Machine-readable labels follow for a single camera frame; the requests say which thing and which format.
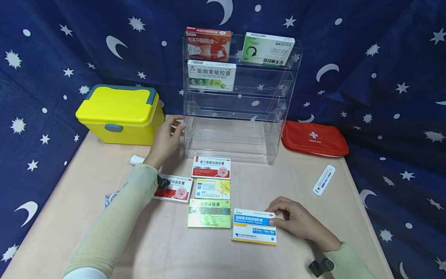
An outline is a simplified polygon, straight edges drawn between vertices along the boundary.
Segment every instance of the crescent moon pattern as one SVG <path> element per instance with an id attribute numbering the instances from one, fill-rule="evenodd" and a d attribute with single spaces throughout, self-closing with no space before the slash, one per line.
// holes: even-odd
<path id="1" fill-rule="evenodd" d="M 403 262 L 400 262 L 400 273 L 401 277 L 403 277 L 404 279 L 409 279 L 409 277 L 407 277 L 406 271 L 404 271 Z"/>
<path id="2" fill-rule="evenodd" d="M 105 42 L 107 43 L 108 49 L 117 57 L 121 58 L 121 55 L 119 55 L 118 51 L 116 51 L 116 45 L 122 45 L 128 48 L 123 42 L 121 42 L 119 39 L 113 37 L 113 36 L 107 36 L 105 38 Z"/>
<path id="3" fill-rule="evenodd" d="M 24 225 L 26 225 L 26 223 L 28 223 L 36 214 L 37 209 L 38 209 L 38 205 L 36 202 L 34 201 L 29 201 L 27 203 L 22 204 L 21 206 L 19 206 L 15 211 L 19 210 L 19 209 L 26 209 L 26 211 L 28 211 L 28 218 L 26 218 L 25 223 L 23 223 L 20 227 L 23 227 Z"/>
<path id="4" fill-rule="evenodd" d="M 319 80 L 321 79 L 321 76 L 323 74 L 325 74 L 326 72 L 330 71 L 330 70 L 335 70 L 335 71 L 339 72 L 339 67 L 336 64 L 327 64 L 327 65 L 325 65 L 316 74 L 316 80 L 319 82 Z"/>
<path id="5" fill-rule="evenodd" d="M 232 9 L 234 8 L 232 5 L 232 0 L 207 0 L 206 4 L 210 2 L 218 2 L 223 7 L 224 16 L 222 22 L 219 25 L 225 24 L 232 15 Z"/>
<path id="6" fill-rule="evenodd" d="M 368 209 L 367 205 L 365 204 L 365 199 L 367 198 L 368 195 L 374 195 L 376 196 L 376 194 L 370 190 L 364 189 L 361 191 L 361 193 L 359 194 L 359 196 L 361 197 L 361 200 L 363 201 L 364 207 Z"/>
<path id="7" fill-rule="evenodd" d="M 312 114 L 311 117 L 307 120 L 299 120 L 298 119 L 297 121 L 299 121 L 299 123 L 310 123 L 313 120 L 314 120 L 314 115 Z"/>

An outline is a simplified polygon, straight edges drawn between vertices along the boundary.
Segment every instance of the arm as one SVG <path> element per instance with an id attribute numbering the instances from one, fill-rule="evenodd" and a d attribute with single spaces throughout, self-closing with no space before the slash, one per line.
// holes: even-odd
<path id="1" fill-rule="evenodd" d="M 336 279 L 374 279 L 364 261 L 347 244 L 341 242 L 322 225 L 305 207 L 293 200 L 278 197 L 266 210 L 282 213 L 283 219 L 271 219 L 269 225 L 288 230 L 299 238 L 314 241 L 324 255 L 335 265 L 331 272 Z"/>
<path id="2" fill-rule="evenodd" d="M 178 146 L 184 129 L 178 119 L 182 116 L 171 116 L 158 129 L 149 155 L 143 164 L 134 166 L 125 187 L 88 231 L 65 272 L 65 279 L 82 275 L 95 279 L 111 277 L 139 214 L 157 190 L 159 168 Z"/>

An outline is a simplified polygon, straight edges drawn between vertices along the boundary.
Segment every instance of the beige tabletop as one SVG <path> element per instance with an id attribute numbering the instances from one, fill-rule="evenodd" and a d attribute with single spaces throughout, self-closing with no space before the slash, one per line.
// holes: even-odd
<path id="1" fill-rule="evenodd" d="M 61 278 L 104 210 L 104 195 L 119 190 L 127 178 L 131 155 L 145 156 L 149 149 L 104 144 L 89 133 L 2 279 Z M 161 172 L 190 176 L 192 160 L 183 154 L 179 148 Z M 316 196 L 311 189 L 327 164 L 336 173 L 323 195 Z M 272 165 L 232 162 L 231 167 L 233 208 L 265 210 L 278 196 L 299 201 L 349 242 L 377 278 L 393 278 L 343 158 L 294 153 L 281 146 Z M 307 267 L 320 253 L 307 241 L 278 230 L 277 246 L 232 242 L 229 229 L 188 228 L 187 213 L 186 204 L 152 200 L 113 278 L 315 278 Z"/>

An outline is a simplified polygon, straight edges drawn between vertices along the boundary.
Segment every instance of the yellow storage box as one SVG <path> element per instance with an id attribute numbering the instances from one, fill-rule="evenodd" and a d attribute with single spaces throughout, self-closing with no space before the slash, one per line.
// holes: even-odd
<path id="1" fill-rule="evenodd" d="M 105 143 L 147 146 L 164 122 L 154 88 L 106 84 L 91 89 L 76 117 Z"/>

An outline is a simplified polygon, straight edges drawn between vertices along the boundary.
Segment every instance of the forearm sleeve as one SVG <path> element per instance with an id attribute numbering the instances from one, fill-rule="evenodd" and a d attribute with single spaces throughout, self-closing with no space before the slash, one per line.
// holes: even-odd
<path id="1" fill-rule="evenodd" d="M 151 166 L 134 166 L 124 188 L 87 233 L 65 275 L 92 267 L 111 277 L 139 214 L 155 194 L 157 176 L 158 171 Z"/>
<path id="2" fill-rule="evenodd" d="M 324 255 L 335 264 L 331 273 L 336 279 L 375 279 L 364 261 L 347 243 L 343 242 L 341 248 Z"/>

